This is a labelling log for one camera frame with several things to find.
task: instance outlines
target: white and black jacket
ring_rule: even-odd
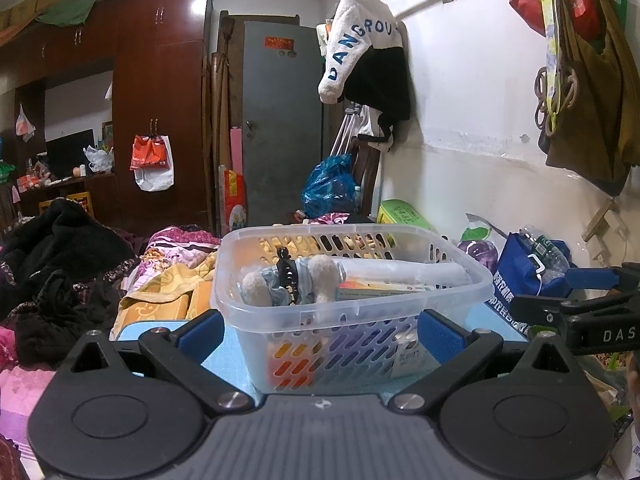
[[[336,104],[347,98],[382,112],[385,138],[390,127],[411,114],[402,37],[389,7],[381,0],[341,0],[329,35],[320,99]]]

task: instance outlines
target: light blue surface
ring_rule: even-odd
[[[164,326],[170,330],[176,330],[186,321],[140,321],[126,326],[118,339],[120,341],[132,341],[147,330]],[[471,308],[465,321],[465,328],[473,330],[475,328],[489,328],[500,334],[505,340],[524,341],[524,338],[502,320],[492,309],[484,303],[480,303]],[[218,377],[232,384],[242,392],[251,395],[257,404],[262,402],[263,394],[258,392],[251,379],[249,371],[244,363],[242,349],[238,341],[238,334],[235,328],[225,328],[225,338],[213,354],[203,363],[207,370],[215,373]],[[388,383],[363,386],[352,391],[352,394],[379,394],[387,402],[393,395],[403,390],[418,379],[417,376],[404,377]]]

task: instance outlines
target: gray door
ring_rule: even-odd
[[[301,206],[321,160],[321,78],[314,28],[245,23],[242,167],[251,226],[287,223]]]

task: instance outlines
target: water bottle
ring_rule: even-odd
[[[546,284],[560,278],[569,270],[569,262],[564,254],[539,229],[525,225],[520,229],[520,240],[545,265],[546,270],[541,276],[542,283]]]

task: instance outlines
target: blue bag on wardrobe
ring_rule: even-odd
[[[552,240],[562,254],[571,263],[571,251],[561,240]],[[536,267],[529,260],[530,251],[517,234],[510,234],[498,261],[494,274],[494,296],[486,302],[515,330],[526,336],[529,325],[516,322],[509,314],[509,305],[514,296],[545,296],[547,298],[566,298],[571,287],[564,278],[556,278],[540,288]]]
[[[302,192],[302,205],[309,218],[356,210],[351,154],[331,155],[315,167]]]

